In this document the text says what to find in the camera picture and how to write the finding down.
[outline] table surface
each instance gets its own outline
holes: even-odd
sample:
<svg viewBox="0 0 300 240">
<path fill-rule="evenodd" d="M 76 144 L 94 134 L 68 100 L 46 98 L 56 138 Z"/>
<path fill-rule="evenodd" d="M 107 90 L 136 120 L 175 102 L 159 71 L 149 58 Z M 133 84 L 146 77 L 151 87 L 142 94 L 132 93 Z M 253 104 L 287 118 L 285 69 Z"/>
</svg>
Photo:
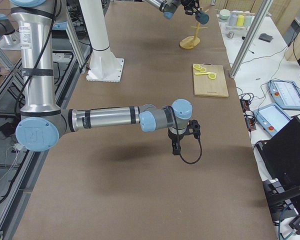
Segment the table surface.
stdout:
<svg viewBox="0 0 300 240">
<path fill-rule="evenodd" d="M 42 168 L 15 240 L 275 240 L 235 81 L 229 98 L 194 96 L 192 64 L 230 70 L 215 11 L 194 50 L 178 44 L 196 21 L 172 20 L 144 2 L 112 2 L 106 25 L 112 52 L 125 58 L 120 83 L 81 76 L 69 108 L 157 107 L 188 99 L 201 124 L 202 159 L 172 155 L 167 130 L 101 127 L 63 136 Z M 193 137 L 181 141 L 189 161 Z"/>
<path fill-rule="evenodd" d="M 220 22 L 219 25 L 226 47 L 228 60 L 230 63 L 233 63 L 243 43 L 242 37 L 246 36 L 247 32 L 235 31 L 234 38 L 229 39 L 226 37 L 227 32 L 229 32 L 229 30 L 226 29 L 226 23 Z M 271 42 L 259 40 L 258 37 L 262 33 L 273 36 L 273 40 Z M 268 92 L 268 87 L 265 84 L 271 79 L 292 80 L 295 81 L 296 85 L 300 88 L 300 66 L 296 61 L 287 61 L 284 58 L 287 48 L 286 42 L 279 33 L 272 19 L 269 16 L 265 17 L 255 39 L 252 42 L 252 45 L 249 48 L 252 52 L 254 52 L 254 54 L 250 51 L 247 53 L 243 62 L 249 62 L 243 63 L 240 66 L 240 70 L 238 71 L 237 75 L 235 76 L 237 87 L 241 88 L 244 93 L 253 93 L 255 96 L 261 98 L 255 98 L 252 101 L 250 105 L 251 110 L 256 110 L 259 107 L 261 108 L 274 102 Z M 300 111 L 296 110 L 286 110 L 285 112 L 290 116 L 300 114 Z M 256 128 L 257 130 L 253 131 L 251 134 L 251 143 L 253 145 L 259 140 L 269 140 L 271 138 L 271 136 L 261 127 L 259 123 L 256 124 Z M 256 149 L 254 150 L 254 154 L 262 180 L 271 180 L 272 178 L 268 173 L 259 152 Z M 287 236 L 292 230 L 288 225 L 292 219 L 293 218 L 288 218 L 282 223 L 281 232 L 284 236 Z M 289 239 L 300 240 L 300 235 L 293 235 Z"/>
</svg>

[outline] white support column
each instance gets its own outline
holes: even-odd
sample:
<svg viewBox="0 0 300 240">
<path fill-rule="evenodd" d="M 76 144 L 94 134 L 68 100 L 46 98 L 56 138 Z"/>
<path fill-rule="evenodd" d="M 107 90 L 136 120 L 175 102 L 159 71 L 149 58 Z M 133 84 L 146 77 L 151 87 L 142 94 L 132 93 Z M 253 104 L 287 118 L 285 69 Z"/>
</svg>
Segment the white support column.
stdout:
<svg viewBox="0 0 300 240">
<path fill-rule="evenodd" d="M 100 0 L 79 0 L 85 25 L 93 47 L 88 81 L 120 82 L 124 59 L 111 52 Z"/>
</svg>

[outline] white desk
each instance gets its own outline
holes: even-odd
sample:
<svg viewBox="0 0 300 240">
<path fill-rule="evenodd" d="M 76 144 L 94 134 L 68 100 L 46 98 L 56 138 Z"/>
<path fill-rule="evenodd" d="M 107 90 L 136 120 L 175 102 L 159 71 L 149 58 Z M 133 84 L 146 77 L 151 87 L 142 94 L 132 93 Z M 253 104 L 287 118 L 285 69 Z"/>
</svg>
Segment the white desk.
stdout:
<svg viewBox="0 0 300 240">
<path fill-rule="evenodd" d="M 247 32 L 245 31 L 234 31 L 234 37 L 229 39 L 226 37 L 226 34 L 230 31 L 226 29 L 226 23 L 220 22 L 220 29 L 223 37 L 223 41 L 226 47 L 227 56 L 229 62 L 232 64 L 235 61 L 235 58 L 239 52 L 239 49 L 243 43 L 242 37 L 246 36 Z M 259 40 L 258 37 L 261 33 L 266 33 L 268 35 L 273 36 L 273 40 L 271 42 L 266 42 Z M 270 17 L 266 17 L 256 34 L 255 40 L 253 41 L 252 45 L 250 46 L 250 51 L 247 53 L 245 61 L 249 61 L 253 58 L 263 57 L 263 56 L 271 56 L 274 53 L 277 53 L 287 47 L 286 42 L 280 35 L 277 27 L 275 26 L 274 22 Z M 237 87 L 243 90 L 243 93 L 253 93 L 254 96 L 262 97 L 263 92 L 260 88 L 262 84 L 267 83 L 270 79 L 280 79 L 280 80 L 292 80 L 295 81 L 297 86 L 300 88 L 300 66 L 297 62 L 286 61 L 284 57 L 285 48 L 282 52 L 272 56 L 272 57 L 263 57 L 260 59 L 255 59 L 253 61 L 244 63 L 241 65 L 240 70 L 238 71 L 237 75 L 235 76 L 235 82 Z M 267 85 L 263 85 L 262 89 L 264 92 L 268 90 Z M 253 111 L 259 107 L 259 104 L 264 99 L 257 99 L 255 98 L 251 105 L 250 109 Z M 273 103 L 273 99 L 270 94 L 266 93 L 266 99 L 262 103 L 261 107 L 266 106 L 270 103 Z M 286 110 L 288 115 L 293 116 L 299 114 L 300 111 L 294 110 Z M 271 136 L 263 130 L 263 128 L 257 123 L 256 124 L 257 130 L 252 131 L 251 133 L 251 143 L 254 145 L 259 140 L 268 140 Z M 259 155 L 257 150 L 254 150 L 255 159 L 258 164 L 259 173 L 261 179 L 263 181 L 267 179 L 271 179 L 264 163 Z M 287 236 L 291 232 L 291 228 L 289 227 L 288 223 L 292 220 L 286 219 L 281 223 L 281 233 L 284 236 Z M 300 235 L 294 234 L 289 238 L 290 240 L 300 240 Z"/>
</svg>

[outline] computer monitor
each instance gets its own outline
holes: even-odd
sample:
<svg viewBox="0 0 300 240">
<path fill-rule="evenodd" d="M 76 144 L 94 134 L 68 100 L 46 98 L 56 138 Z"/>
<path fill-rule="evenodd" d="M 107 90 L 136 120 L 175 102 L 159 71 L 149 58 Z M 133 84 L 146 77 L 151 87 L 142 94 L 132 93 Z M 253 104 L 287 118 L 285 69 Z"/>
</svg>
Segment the computer monitor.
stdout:
<svg viewBox="0 0 300 240">
<path fill-rule="evenodd" d="M 262 146 L 262 158 L 285 191 L 300 186 L 300 119 L 293 118 Z M 300 215 L 300 195 L 290 199 Z"/>
</svg>

